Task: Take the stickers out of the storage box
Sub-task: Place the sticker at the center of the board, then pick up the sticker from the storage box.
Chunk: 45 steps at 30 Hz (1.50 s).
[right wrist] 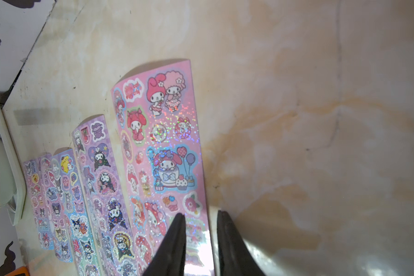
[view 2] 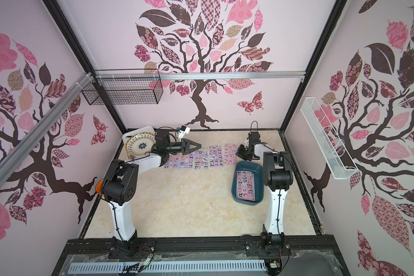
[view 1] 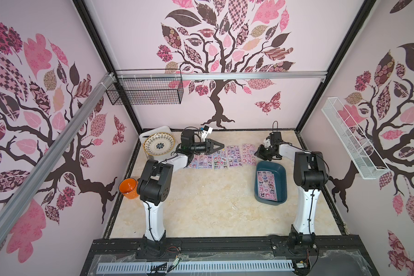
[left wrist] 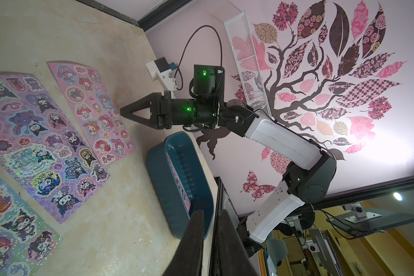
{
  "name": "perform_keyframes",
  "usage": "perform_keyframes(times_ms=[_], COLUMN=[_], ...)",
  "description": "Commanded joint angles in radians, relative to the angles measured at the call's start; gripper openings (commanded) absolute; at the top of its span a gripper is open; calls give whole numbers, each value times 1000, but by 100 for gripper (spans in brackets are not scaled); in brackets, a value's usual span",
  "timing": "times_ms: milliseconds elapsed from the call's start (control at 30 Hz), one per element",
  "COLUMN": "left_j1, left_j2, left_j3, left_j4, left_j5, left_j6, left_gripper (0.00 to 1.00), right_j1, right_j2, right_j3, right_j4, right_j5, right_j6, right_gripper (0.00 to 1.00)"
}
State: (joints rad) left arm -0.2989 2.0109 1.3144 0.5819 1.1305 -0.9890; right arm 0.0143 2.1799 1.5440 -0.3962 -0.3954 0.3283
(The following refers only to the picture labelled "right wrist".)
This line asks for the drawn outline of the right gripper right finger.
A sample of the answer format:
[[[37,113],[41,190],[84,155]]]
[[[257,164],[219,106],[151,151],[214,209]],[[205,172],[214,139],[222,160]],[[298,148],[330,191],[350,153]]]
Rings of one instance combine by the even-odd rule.
[[[218,260],[221,276],[264,276],[228,212],[217,213]]]

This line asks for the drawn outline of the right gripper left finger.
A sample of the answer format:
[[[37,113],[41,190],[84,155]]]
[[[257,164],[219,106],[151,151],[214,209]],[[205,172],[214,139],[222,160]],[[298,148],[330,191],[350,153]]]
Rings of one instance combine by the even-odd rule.
[[[183,276],[186,260],[186,219],[176,214],[144,276]]]

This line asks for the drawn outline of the remaining sticker sheet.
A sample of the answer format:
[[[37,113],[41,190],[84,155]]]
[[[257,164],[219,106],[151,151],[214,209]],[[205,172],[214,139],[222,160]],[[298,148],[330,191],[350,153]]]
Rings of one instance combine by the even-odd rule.
[[[78,165],[71,148],[52,158],[52,173],[62,200],[64,222],[69,234],[73,261],[80,276],[100,275],[100,264],[92,236],[79,179]]]

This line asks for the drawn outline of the pink sticker sheet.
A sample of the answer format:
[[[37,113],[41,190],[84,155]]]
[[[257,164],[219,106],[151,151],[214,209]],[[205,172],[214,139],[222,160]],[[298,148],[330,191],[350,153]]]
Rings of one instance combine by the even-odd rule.
[[[190,61],[141,71],[117,83],[111,94],[138,272],[150,264],[181,213],[186,218],[185,274],[214,275]]]
[[[24,173],[40,247],[44,250],[53,250],[54,241],[47,213],[47,201],[44,184],[41,180],[39,160],[31,159],[24,162]]]
[[[54,163],[51,154],[41,156],[39,165],[55,255],[60,261],[71,263],[73,258],[66,227],[66,215],[62,203],[63,191],[61,188],[59,165]]]

